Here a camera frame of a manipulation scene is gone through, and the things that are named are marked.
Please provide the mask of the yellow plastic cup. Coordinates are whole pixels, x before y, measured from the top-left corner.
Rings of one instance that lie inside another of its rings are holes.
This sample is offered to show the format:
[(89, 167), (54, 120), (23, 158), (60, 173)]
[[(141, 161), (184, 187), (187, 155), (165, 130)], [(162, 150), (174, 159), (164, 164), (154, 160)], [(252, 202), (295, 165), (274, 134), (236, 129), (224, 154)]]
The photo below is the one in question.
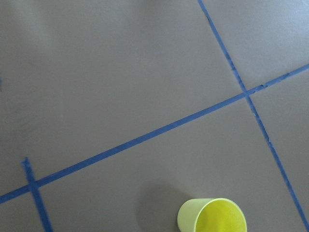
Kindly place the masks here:
[(246, 232), (247, 222), (240, 207), (226, 198), (186, 201), (177, 214), (182, 232)]

